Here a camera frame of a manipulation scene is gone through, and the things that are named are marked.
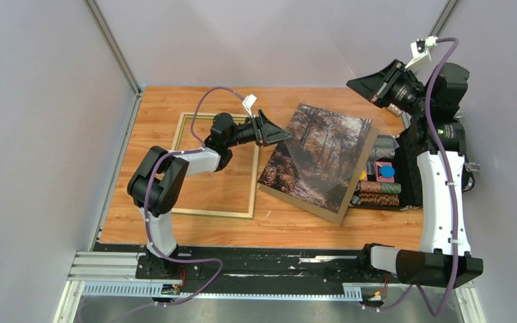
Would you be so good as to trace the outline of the blue poker chip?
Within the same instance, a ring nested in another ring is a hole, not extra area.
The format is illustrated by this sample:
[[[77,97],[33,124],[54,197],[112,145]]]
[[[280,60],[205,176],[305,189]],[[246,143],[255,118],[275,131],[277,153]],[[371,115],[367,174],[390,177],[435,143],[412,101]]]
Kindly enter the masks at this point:
[[[380,167],[380,175],[383,178],[394,178],[395,170],[392,166],[390,166],[388,164],[382,165]]]

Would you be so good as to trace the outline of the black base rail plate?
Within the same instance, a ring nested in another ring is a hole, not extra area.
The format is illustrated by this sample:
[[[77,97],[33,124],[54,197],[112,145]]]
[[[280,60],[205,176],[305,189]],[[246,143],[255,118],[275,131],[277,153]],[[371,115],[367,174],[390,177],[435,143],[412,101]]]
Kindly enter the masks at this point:
[[[398,281],[392,274],[371,271],[359,249],[179,246],[172,257],[183,262],[146,252],[139,257],[136,278],[178,280],[184,292],[209,281],[205,293],[243,295],[337,295],[345,283],[383,287]]]

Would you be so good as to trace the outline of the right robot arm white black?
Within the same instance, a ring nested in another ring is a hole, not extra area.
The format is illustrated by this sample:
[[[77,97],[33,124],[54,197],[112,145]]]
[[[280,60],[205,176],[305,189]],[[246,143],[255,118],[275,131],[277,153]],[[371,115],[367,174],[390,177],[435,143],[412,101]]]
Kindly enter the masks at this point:
[[[464,67],[446,63],[422,83],[394,60],[347,82],[375,106],[394,105],[410,115],[392,164],[402,187],[401,205],[423,209],[419,249],[366,244],[357,263],[361,278],[374,281],[389,273],[408,285],[460,287],[483,273],[482,259],[471,254],[462,212],[462,195],[475,185],[467,168],[465,130],[456,118],[469,75]]]

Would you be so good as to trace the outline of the autumn forest photo board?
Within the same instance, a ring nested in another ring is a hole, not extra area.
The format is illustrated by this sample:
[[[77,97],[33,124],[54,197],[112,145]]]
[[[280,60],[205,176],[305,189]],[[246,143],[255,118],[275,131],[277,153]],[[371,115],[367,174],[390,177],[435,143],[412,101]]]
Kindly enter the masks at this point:
[[[378,127],[370,118],[299,104],[286,129],[291,138],[274,148],[259,190],[340,225]]]

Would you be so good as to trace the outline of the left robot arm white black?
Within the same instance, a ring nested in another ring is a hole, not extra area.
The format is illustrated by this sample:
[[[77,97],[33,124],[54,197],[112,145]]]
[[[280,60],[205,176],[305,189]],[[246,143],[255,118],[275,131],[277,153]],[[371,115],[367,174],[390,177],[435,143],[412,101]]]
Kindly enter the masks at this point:
[[[184,180],[196,174],[222,171],[230,163],[232,148],[237,145],[253,143],[266,147],[291,136],[262,110],[243,123],[236,123],[231,114],[222,112],[213,117],[209,136],[200,148],[168,151],[153,146],[149,149],[129,180],[127,193],[143,214],[146,256],[161,277],[173,277],[179,264],[185,263],[173,255],[178,244],[172,229],[172,209]]]

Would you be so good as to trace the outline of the wooden picture frame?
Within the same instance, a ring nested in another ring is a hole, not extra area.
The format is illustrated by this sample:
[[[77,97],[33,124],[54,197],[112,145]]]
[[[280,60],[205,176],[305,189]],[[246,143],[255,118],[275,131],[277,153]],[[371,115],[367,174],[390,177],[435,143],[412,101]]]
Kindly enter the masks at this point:
[[[233,149],[225,169],[189,176],[173,214],[252,219],[258,161],[259,148],[248,144]]]

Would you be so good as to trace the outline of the black poker chip case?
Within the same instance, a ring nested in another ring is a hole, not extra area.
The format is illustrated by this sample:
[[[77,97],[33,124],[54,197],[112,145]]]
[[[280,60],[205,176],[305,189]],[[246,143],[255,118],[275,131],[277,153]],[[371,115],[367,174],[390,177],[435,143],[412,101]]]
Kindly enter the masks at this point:
[[[349,206],[391,211],[421,208],[423,194],[418,153],[409,137],[409,129],[395,137],[378,135]],[[394,178],[381,177],[380,167],[387,164],[394,168]]]

